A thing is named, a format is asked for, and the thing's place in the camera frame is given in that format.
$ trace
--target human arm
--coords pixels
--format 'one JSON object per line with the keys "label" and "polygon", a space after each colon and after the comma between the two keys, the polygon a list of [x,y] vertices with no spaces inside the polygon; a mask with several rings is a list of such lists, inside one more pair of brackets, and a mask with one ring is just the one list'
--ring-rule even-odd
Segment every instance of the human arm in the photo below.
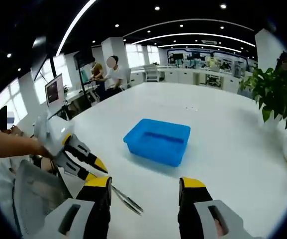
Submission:
{"label": "human arm", "polygon": [[121,82],[122,82],[122,80],[118,79],[117,82],[114,85],[114,88],[117,89],[119,86],[121,86]]}
{"label": "human arm", "polygon": [[18,137],[0,132],[0,158],[29,154],[52,158],[52,155],[40,142],[28,137]]}
{"label": "human arm", "polygon": [[97,63],[96,64],[96,68],[97,68],[97,71],[99,70],[99,73],[97,75],[94,76],[95,79],[98,79],[98,78],[102,78],[103,76],[103,68],[102,68],[102,65],[100,63]]}
{"label": "human arm", "polygon": [[95,78],[95,79],[98,79],[98,78],[101,78],[102,76],[103,76],[103,69],[101,68],[101,69],[99,70],[99,74],[95,75],[94,78]]}
{"label": "human arm", "polygon": [[110,79],[110,78],[111,78],[111,75],[110,75],[110,71],[109,71],[108,74],[106,74],[106,76],[103,77],[102,79],[96,79],[96,78],[95,78],[95,80],[96,80],[96,81],[100,81],[100,82],[104,82],[104,81],[106,81],[106,80],[108,80],[108,79]]}

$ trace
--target yellow shirt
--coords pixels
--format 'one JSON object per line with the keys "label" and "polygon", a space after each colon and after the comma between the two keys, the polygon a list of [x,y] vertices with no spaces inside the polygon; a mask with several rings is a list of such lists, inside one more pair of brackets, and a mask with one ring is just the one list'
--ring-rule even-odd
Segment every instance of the yellow shirt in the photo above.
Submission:
{"label": "yellow shirt", "polygon": [[100,63],[96,63],[92,70],[93,75],[98,75],[100,73],[100,70],[102,70],[102,65]]}

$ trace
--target white shirt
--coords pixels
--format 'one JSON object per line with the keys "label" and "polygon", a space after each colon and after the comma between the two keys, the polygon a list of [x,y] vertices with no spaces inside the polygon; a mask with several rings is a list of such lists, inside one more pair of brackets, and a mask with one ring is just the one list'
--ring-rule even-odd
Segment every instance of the white shirt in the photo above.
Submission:
{"label": "white shirt", "polygon": [[109,78],[104,82],[106,90],[109,89],[111,86],[115,85],[118,79],[121,79],[121,84],[123,84],[126,81],[123,67],[118,66],[116,70],[110,68],[108,74],[106,75],[106,78]]}
{"label": "white shirt", "polygon": [[12,225],[13,229],[16,229],[14,213],[13,213],[13,199],[12,190],[15,175],[13,175],[0,159],[0,209],[7,221]]}

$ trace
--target person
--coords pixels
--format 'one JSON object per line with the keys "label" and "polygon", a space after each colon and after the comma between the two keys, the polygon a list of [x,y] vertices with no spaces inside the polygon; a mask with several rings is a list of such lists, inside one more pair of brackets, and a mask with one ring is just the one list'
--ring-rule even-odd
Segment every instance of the person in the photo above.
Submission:
{"label": "person", "polygon": [[15,231],[17,227],[13,211],[13,189],[16,176],[2,165],[1,160],[29,154],[52,159],[52,155],[39,141],[0,131],[0,212]]}
{"label": "person", "polygon": [[[7,124],[6,122],[6,118],[7,118],[7,106],[4,106],[0,109],[0,131],[5,133],[5,134],[12,134],[15,136],[22,136],[22,137],[27,137],[23,131],[21,131],[17,126],[13,125],[11,127],[11,129],[7,129]],[[32,159],[33,159],[33,163],[34,165],[36,165],[37,167],[55,174],[56,173],[56,166],[54,165],[54,163],[49,159],[49,158],[45,158],[42,157],[40,158],[37,155],[32,155]],[[29,155],[20,155],[20,156],[13,156],[9,158],[9,162],[10,162],[10,168],[9,170],[15,174],[17,169],[19,168],[20,162],[22,160],[29,160]]]}
{"label": "person", "polygon": [[91,66],[91,73],[92,73],[90,80],[96,81],[96,85],[98,85],[96,92],[99,95],[100,99],[104,100],[105,98],[104,82],[99,81],[100,79],[103,79],[103,67],[100,63],[96,62],[96,59],[94,57],[91,59],[90,66]]}
{"label": "person", "polygon": [[106,97],[109,98],[122,91],[120,86],[125,81],[124,69],[118,64],[119,58],[117,56],[111,56],[107,60],[107,65],[110,67],[108,74],[102,79],[96,79],[97,81],[104,82]]}

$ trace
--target cable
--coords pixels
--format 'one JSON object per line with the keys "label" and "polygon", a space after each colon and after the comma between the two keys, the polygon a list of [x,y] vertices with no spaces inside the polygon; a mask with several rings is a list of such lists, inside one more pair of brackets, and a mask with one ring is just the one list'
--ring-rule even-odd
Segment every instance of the cable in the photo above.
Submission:
{"label": "cable", "polygon": [[44,80],[46,81],[46,83],[48,83],[47,80],[45,79],[45,77],[43,76],[43,74],[42,74],[41,72],[39,72],[39,73],[40,73],[40,75],[44,78]]}

